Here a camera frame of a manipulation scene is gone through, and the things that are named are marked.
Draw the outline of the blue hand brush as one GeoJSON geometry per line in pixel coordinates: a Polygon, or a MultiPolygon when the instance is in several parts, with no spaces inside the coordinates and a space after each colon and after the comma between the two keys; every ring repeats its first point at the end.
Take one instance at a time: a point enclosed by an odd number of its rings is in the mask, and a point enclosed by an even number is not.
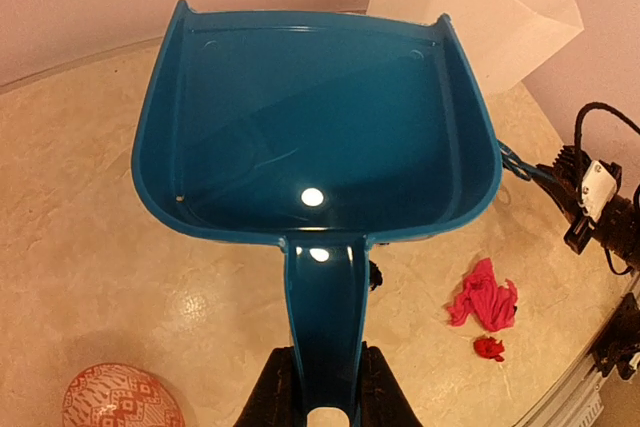
{"type": "Polygon", "coordinates": [[[521,180],[532,181],[536,168],[524,162],[510,147],[498,140],[498,147],[501,154],[502,167],[514,174],[521,180]]]}

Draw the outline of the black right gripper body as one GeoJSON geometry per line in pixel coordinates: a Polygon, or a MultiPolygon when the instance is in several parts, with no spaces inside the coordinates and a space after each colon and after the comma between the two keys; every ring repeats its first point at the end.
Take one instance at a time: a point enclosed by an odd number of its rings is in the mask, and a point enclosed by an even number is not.
{"type": "Polygon", "coordinates": [[[615,195],[604,207],[600,220],[593,223],[581,210],[572,183],[563,177],[558,179],[551,166],[537,164],[540,173],[534,174],[534,182],[553,200],[569,228],[564,234],[565,244],[580,255],[587,244],[594,240],[605,251],[610,267],[611,254],[615,254],[627,267],[639,266],[639,187],[632,199],[615,195]]]}

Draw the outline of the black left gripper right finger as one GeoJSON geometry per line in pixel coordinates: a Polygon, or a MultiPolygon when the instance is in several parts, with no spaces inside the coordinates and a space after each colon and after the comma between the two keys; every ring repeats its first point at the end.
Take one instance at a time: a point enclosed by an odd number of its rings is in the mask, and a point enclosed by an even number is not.
{"type": "Polygon", "coordinates": [[[421,427],[381,350],[363,344],[359,402],[363,427],[421,427]]]}

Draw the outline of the blue dustpan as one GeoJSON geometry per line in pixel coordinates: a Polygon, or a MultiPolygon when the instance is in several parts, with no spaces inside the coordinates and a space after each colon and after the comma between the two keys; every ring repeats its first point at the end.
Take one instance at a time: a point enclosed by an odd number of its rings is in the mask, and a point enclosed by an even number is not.
{"type": "Polygon", "coordinates": [[[273,245],[293,345],[244,420],[303,426],[322,407],[380,422],[363,342],[369,253],[472,222],[501,156],[452,20],[197,12],[179,1],[131,158],[146,209],[179,233],[273,245]]]}

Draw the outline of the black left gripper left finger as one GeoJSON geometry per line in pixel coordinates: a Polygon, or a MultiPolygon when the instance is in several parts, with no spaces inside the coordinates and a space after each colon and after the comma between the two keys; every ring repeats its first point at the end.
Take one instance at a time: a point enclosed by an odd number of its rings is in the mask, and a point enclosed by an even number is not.
{"type": "Polygon", "coordinates": [[[272,350],[235,427],[305,426],[294,348],[272,350]]]}

